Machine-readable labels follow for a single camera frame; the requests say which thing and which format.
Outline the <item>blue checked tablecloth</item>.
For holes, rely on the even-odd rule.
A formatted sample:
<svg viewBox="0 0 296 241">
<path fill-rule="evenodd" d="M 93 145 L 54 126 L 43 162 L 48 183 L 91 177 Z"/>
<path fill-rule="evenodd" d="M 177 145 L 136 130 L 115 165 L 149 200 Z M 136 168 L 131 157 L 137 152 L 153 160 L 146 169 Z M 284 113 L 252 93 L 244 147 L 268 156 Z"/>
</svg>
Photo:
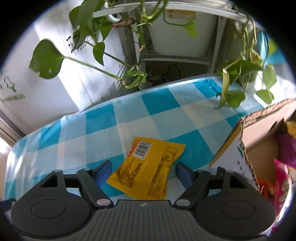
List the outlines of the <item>blue checked tablecloth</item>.
<svg viewBox="0 0 296 241">
<path fill-rule="evenodd" d="M 185 145 L 180 161 L 207 169 L 238 120 L 261 109 L 251 94 L 218 108 L 221 80 L 202 77 L 135 92 L 62 117 L 18 141 L 8 155 L 4 199 L 19 199 L 55 169 L 66 174 L 105 160 L 117 169 L 135 137 Z"/>
</svg>

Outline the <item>white metal plant stand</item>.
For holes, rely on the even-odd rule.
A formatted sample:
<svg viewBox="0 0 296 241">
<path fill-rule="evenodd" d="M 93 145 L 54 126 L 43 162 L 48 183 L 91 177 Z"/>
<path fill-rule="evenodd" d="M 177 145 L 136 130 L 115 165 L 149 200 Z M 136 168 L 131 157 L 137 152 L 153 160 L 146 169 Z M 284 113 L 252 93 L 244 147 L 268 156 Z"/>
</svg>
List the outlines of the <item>white metal plant stand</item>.
<svg viewBox="0 0 296 241">
<path fill-rule="evenodd" d="M 226 21 L 246 22 L 229 1 L 169 1 L 148 28 L 152 51 L 148 61 L 203 64 L 215 71 Z"/>
</svg>

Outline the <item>cardboard milk box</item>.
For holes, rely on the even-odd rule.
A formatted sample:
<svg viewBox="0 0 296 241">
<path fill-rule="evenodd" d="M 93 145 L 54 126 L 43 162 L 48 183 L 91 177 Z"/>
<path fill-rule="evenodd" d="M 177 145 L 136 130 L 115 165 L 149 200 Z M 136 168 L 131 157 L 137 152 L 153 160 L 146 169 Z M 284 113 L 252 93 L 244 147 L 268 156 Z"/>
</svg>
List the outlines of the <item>cardboard milk box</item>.
<svg viewBox="0 0 296 241">
<path fill-rule="evenodd" d="M 242 117 L 209 163 L 211 172 L 235 171 L 255 189 L 259 180 L 274 183 L 273 161 L 280 157 L 275 136 L 288 120 L 295 120 L 294 98 Z"/>
</svg>

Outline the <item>blue round paper fan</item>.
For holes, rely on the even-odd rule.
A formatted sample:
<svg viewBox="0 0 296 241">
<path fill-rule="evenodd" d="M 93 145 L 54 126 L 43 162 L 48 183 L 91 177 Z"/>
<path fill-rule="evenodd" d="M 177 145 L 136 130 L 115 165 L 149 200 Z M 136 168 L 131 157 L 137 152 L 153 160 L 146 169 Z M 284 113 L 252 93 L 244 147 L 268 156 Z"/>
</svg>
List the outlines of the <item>blue round paper fan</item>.
<svg viewBox="0 0 296 241">
<path fill-rule="evenodd" d="M 259 56 L 264 66 L 285 63 L 285 55 L 266 31 L 259 30 L 256 36 Z"/>
</svg>

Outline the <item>white refrigerator with tree print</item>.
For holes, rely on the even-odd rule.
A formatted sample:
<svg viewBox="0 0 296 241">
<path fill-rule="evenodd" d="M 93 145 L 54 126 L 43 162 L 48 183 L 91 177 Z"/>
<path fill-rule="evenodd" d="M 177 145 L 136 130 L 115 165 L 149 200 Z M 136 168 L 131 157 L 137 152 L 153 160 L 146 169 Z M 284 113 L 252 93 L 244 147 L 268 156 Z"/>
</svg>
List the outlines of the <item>white refrigerator with tree print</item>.
<svg viewBox="0 0 296 241">
<path fill-rule="evenodd" d="M 51 40 L 66 56 L 58 76 L 43 79 L 29 68 L 37 44 Z M 115 27 L 105 40 L 104 65 L 97 63 L 90 45 L 73 50 L 67 13 L 48 12 L 20 38 L 1 69 L 1 120 L 14 141 L 71 113 L 126 94 L 108 73 L 120 75 L 123 61 L 135 56 L 130 29 Z"/>
</svg>

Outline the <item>purple snack bag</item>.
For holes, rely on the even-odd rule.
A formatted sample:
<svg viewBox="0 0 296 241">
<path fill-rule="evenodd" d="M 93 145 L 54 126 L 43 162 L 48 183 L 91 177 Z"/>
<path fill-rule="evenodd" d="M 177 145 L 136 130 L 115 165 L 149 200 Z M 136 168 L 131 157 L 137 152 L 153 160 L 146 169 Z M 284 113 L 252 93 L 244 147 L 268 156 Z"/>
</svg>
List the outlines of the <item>purple snack bag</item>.
<svg viewBox="0 0 296 241">
<path fill-rule="evenodd" d="M 295 138 L 288 133 L 277 136 L 280 161 L 295 168 Z"/>
</svg>

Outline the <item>green pothos plant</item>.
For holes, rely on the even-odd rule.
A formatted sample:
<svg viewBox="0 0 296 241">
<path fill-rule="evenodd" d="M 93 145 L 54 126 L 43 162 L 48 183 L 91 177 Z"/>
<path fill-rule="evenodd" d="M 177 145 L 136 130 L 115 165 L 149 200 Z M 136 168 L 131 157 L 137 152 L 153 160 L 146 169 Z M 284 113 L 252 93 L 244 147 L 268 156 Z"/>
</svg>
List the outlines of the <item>green pothos plant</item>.
<svg viewBox="0 0 296 241">
<path fill-rule="evenodd" d="M 65 1 L 37 24 L 40 41 L 29 68 L 43 79 L 60 78 L 79 110 L 156 84 L 171 63 L 214 73 L 234 23 L 238 54 L 226 71 L 243 86 L 263 70 L 260 39 L 275 45 L 254 19 L 230 1 Z"/>
</svg>

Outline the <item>red crispy noodle snack bag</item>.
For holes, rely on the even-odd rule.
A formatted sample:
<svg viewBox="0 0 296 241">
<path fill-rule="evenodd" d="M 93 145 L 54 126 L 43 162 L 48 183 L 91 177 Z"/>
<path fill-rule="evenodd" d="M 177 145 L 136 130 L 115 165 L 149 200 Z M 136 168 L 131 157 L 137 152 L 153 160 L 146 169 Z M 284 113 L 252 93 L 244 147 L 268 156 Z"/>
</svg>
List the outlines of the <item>red crispy noodle snack bag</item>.
<svg viewBox="0 0 296 241">
<path fill-rule="evenodd" d="M 275 186 L 272 183 L 262 179 L 258 179 L 258 182 L 259 192 L 261 195 L 270 202 L 273 202 L 275 197 Z"/>
</svg>

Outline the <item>pink white bread bag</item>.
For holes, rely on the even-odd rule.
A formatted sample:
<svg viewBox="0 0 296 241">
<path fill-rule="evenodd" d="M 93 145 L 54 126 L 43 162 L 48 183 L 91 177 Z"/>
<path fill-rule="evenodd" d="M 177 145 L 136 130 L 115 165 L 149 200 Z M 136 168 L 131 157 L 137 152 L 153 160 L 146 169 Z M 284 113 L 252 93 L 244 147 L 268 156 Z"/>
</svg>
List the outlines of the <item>pink white bread bag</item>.
<svg viewBox="0 0 296 241">
<path fill-rule="evenodd" d="M 272 231 L 280 226 L 283 218 L 288 212 L 292 202 L 292 195 L 295 193 L 295 168 L 274 159 L 275 165 L 275 196 L 274 208 L 276 218 Z"/>
</svg>

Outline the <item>white plant pot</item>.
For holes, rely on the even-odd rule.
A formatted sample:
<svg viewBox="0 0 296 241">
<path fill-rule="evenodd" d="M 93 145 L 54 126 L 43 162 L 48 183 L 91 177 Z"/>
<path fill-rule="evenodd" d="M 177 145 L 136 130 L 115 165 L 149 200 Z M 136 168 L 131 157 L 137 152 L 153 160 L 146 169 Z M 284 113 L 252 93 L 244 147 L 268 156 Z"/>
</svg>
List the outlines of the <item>white plant pot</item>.
<svg viewBox="0 0 296 241">
<path fill-rule="evenodd" d="M 154 50 L 161 55 L 202 57 L 217 21 L 212 14 L 167 9 L 149 26 Z"/>
</svg>

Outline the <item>yellow barcode snack packet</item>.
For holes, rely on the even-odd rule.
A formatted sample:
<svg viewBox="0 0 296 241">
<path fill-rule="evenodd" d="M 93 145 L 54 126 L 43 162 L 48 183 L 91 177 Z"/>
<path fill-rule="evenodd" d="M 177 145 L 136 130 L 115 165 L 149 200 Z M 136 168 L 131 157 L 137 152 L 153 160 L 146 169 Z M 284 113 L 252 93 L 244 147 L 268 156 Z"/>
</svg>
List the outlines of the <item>yellow barcode snack packet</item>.
<svg viewBox="0 0 296 241">
<path fill-rule="evenodd" d="M 164 200 L 171 167 L 184 150 L 184 144 L 134 137 L 125 160 L 107 184 L 137 200 Z"/>
</svg>

